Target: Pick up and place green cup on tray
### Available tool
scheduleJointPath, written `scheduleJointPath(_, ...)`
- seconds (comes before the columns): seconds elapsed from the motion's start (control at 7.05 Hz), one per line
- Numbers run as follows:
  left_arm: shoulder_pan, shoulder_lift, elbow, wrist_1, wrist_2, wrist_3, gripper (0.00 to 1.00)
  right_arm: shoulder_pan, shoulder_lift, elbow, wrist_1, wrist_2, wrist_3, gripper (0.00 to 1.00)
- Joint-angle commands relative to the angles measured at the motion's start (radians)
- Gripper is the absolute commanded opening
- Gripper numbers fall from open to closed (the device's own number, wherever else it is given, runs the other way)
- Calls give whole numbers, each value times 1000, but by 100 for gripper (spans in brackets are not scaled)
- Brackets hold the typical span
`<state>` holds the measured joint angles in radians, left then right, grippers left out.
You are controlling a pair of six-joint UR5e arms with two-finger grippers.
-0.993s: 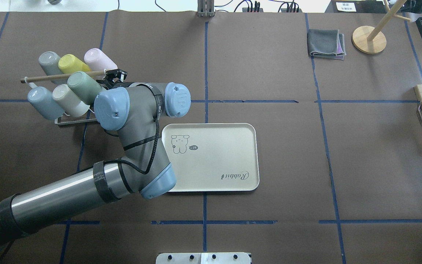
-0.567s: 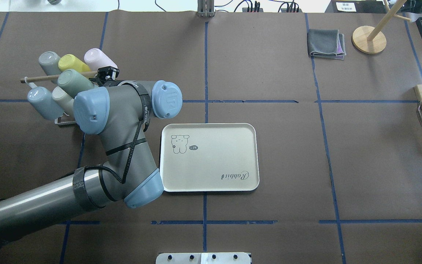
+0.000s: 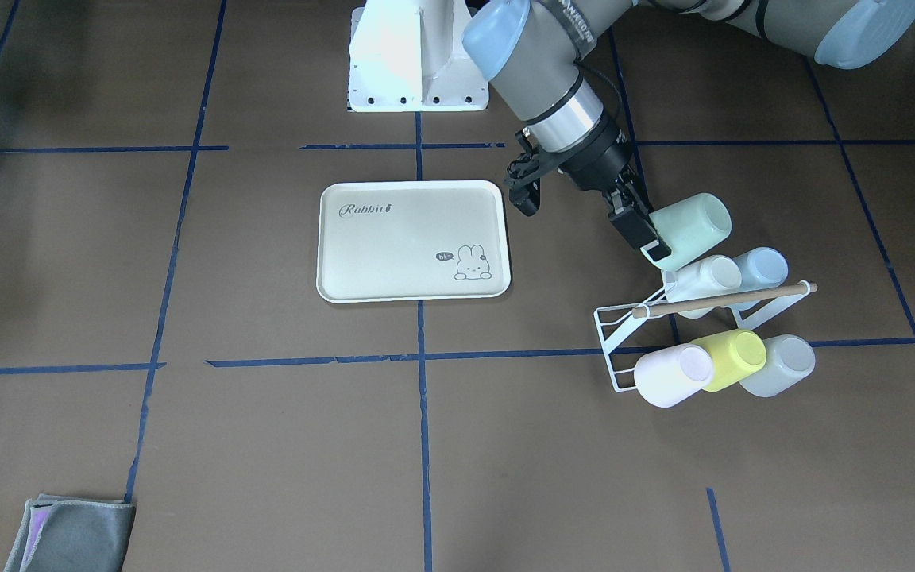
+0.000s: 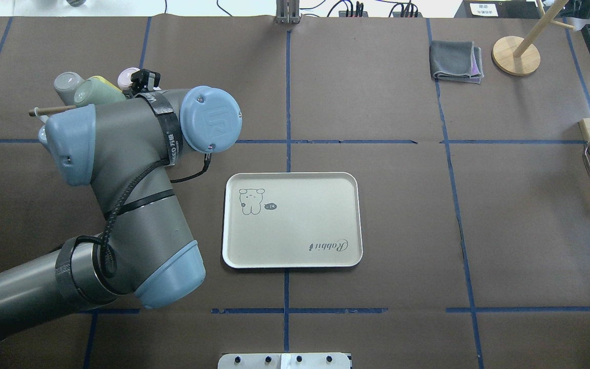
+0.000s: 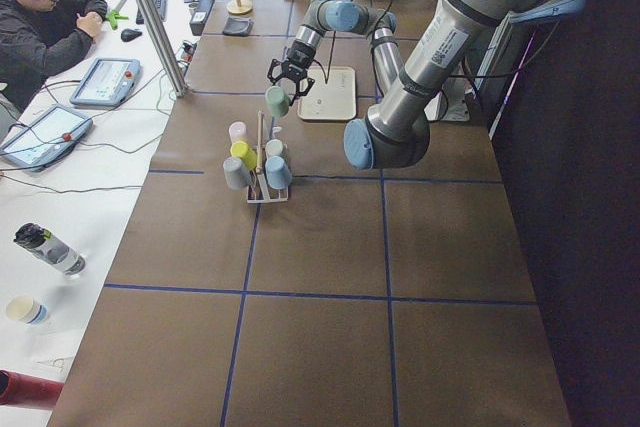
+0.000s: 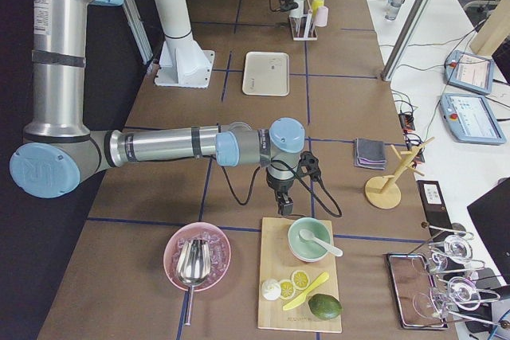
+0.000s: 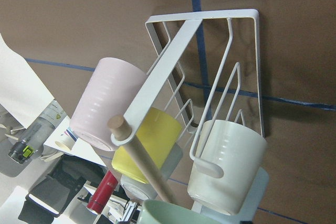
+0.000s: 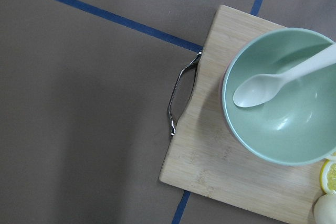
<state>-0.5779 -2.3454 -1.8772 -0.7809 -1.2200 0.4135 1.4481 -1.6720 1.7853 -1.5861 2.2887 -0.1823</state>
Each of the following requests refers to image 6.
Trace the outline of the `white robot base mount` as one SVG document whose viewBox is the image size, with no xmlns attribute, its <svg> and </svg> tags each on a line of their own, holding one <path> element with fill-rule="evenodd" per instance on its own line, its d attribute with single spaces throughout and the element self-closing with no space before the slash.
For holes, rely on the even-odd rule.
<svg viewBox="0 0 510 340">
<path fill-rule="evenodd" d="M 215 53 L 195 41 L 186 0 L 155 0 L 165 42 L 155 83 L 165 87 L 206 88 Z"/>
</svg>

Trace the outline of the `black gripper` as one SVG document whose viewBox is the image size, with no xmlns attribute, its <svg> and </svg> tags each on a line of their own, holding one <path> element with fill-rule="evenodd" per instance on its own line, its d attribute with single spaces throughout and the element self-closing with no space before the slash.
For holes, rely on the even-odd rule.
<svg viewBox="0 0 510 340">
<path fill-rule="evenodd" d="M 290 170 L 279 170 L 277 168 L 266 170 L 266 181 L 276 195 L 278 214 L 281 216 L 289 216 L 292 213 L 293 200 L 288 192 L 295 179 L 295 175 Z"/>
<path fill-rule="evenodd" d="M 280 12 L 289 12 L 299 7 L 294 0 L 278 0 L 278 1 L 280 3 L 280 6 L 277 10 Z"/>
</svg>

